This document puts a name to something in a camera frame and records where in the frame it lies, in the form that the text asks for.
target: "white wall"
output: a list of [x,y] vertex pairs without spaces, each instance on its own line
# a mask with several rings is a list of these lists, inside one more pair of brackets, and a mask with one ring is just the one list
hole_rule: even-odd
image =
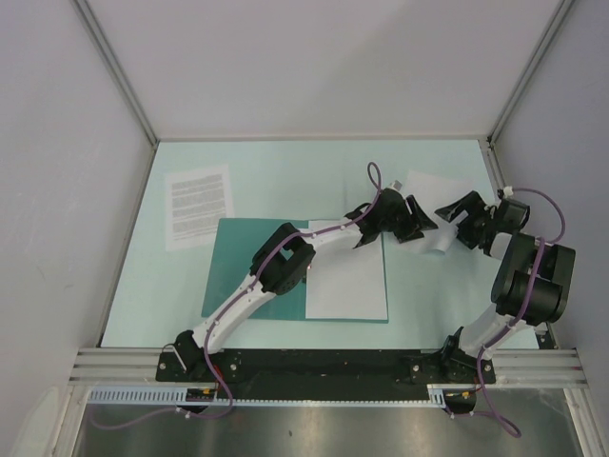
[[[564,209],[563,243],[577,250],[558,330],[577,347],[609,425],[609,2],[580,0],[506,130],[498,150],[507,180],[549,192]],[[534,201],[531,227],[553,236],[558,219]]]
[[559,0],[90,0],[162,139],[485,135]]
[[0,455],[94,343],[151,150],[68,0],[0,4]]

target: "black mounting plate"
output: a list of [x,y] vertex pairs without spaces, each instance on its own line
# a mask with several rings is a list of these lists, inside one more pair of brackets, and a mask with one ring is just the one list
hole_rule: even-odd
[[[226,349],[210,356],[236,399],[282,401],[428,400],[428,384],[476,384],[475,372],[446,376],[439,352],[399,349]],[[159,382],[214,382],[184,373],[173,351],[159,358]],[[484,372],[488,384],[492,371]]]

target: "teal folder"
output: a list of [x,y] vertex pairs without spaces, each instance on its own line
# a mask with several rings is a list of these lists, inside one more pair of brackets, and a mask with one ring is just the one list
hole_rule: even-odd
[[[202,316],[220,307],[241,285],[249,273],[251,260],[258,249],[283,223],[306,229],[308,221],[281,219],[221,219],[211,257]],[[250,319],[303,321],[305,319],[306,285],[301,282],[285,295],[275,297],[256,309]]]

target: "light blue table surface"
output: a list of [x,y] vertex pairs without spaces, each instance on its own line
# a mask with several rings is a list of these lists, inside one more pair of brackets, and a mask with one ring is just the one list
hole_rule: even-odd
[[[384,184],[404,182],[414,169],[469,179],[483,198],[494,197],[478,142],[470,140],[161,143],[102,346],[159,348],[202,322],[213,244],[166,251],[166,173],[227,164],[236,217],[336,219],[374,195],[369,161],[381,168]],[[459,242],[446,254],[384,245],[387,324],[249,319],[226,346],[438,348],[489,306],[499,261]],[[526,331],[504,347],[537,343]]]

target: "white paper sheet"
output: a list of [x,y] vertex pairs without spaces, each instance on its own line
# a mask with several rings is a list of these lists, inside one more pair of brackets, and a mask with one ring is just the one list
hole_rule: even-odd
[[[311,221],[310,229],[331,221]],[[387,320],[381,237],[357,249],[313,258],[306,274],[306,319]]]
[[234,217],[228,166],[166,174],[166,250],[212,243],[222,217]]
[[[432,174],[421,173],[420,171],[410,170],[406,177],[406,182],[402,188],[402,195],[414,195],[417,203],[421,206],[425,214],[436,224],[438,229],[424,232],[424,238],[419,240],[402,243],[400,246],[411,252],[423,253],[430,250],[446,252],[457,237],[456,222],[448,224],[437,216],[434,211],[455,203],[465,194],[472,190],[472,183],[468,180],[454,180],[434,176]],[[395,237],[391,243],[398,244]]]

